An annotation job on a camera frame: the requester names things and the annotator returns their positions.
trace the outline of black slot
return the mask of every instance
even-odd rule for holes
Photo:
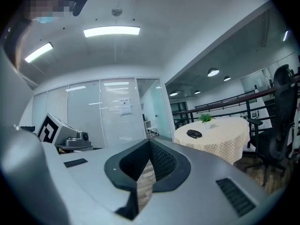
[[[239,217],[250,212],[255,205],[229,178],[216,181]]]
[[[64,164],[65,164],[66,168],[68,168],[68,167],[74,167],[74,166],[77,166],[77,165],[80,165],[83,163],[87,163],[87,162],[88,162],[87,160],[85,160],[84,158],[81,158],[81,159],[65,162]]]

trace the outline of doorway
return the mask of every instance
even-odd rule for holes
[[[159,79],[137,79],[147,138],[172,141],[167,109]]]

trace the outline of office chair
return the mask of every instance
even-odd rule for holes
[[[250,142],[255,146],[255,152],[261,158],[261,162],[244,168],[264,165],[263,187],[265,187],[270,172],[270,165],[282,170],[281,176],[285,174],[285,167],[280,162],[285,158],[290,129],[297,105],[297,83],[287,64],[279,67],[274,74],[275,110],[276,123],[272,128],[268,128],[258,134],[258,126],[263,122],[249,118],[248,121],[254,124],[255,136],[250,138]]]

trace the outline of black object on table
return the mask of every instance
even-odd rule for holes
[[[194,139],[197,139],[198,137],[202,137],[202,133],[200,133],[199,131],[196,131],[196,130],[191,130],[191,129],[187,131],[187,135]]]

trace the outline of tablecloth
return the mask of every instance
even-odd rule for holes
[[[210,121],[212,128],[205,129],[201,121],[193,122],[175,131],[175,143],[210,152],[228,163],[241,159],[243,146],[250,140],[249,123],[239,117],[216,118]],[[194,139],[187,135],[188,130],[202,133]]]

